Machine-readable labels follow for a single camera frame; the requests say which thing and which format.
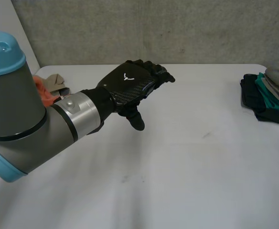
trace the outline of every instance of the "white table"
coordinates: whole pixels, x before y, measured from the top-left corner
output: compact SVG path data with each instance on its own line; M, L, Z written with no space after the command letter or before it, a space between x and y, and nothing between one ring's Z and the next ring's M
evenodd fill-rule
M240 105L260 65L165 65L139 111L143 132L112 114L27 177L0 179L0 229L279 229L279 125ZM73 92L115 65L47 66Z

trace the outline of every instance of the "robotic hand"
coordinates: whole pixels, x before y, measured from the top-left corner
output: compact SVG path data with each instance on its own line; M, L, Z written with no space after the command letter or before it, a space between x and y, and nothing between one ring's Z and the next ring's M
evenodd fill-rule
M138 105L152 91L167 82L173 83L175 78L164 67L150 61L137 60L126 61L118 66L98 83L97 88L104 88L103 93L110 94L114 112L126 117L136 130L142 131L145 124L138 112Z
M78 139L97 132L111 113L143 130L137 109L141 100L174 81L160 65L126 61L95 89L45 108L17 41L0 32L0 177L13 182L27 175Z

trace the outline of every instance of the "concrete wall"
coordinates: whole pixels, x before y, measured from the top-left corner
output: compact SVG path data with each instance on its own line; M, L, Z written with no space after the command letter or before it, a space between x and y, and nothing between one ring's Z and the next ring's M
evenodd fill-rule
M279 66L278 0L12 0L41 66Z

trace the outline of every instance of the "white logo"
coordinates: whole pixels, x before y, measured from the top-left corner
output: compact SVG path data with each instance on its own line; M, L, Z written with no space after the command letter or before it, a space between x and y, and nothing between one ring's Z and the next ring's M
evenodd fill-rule
M126 77L126 74L124 74L124 80L134 80L134 78L128 78L128 77Z

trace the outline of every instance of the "black fabric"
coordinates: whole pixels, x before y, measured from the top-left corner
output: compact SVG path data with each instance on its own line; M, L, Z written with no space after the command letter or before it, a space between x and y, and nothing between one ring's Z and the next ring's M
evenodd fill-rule
M97 87L91 90L82 90L83 94L89 97L96 106L100 122L103 123L108 116L114 112L115 104L110 93L103 87Z
M264 98L255 85L257 78L258 76L254 74L244 75L244 79L240 82L242 102L254 111L259 121L279 123L279 111L266 108Z

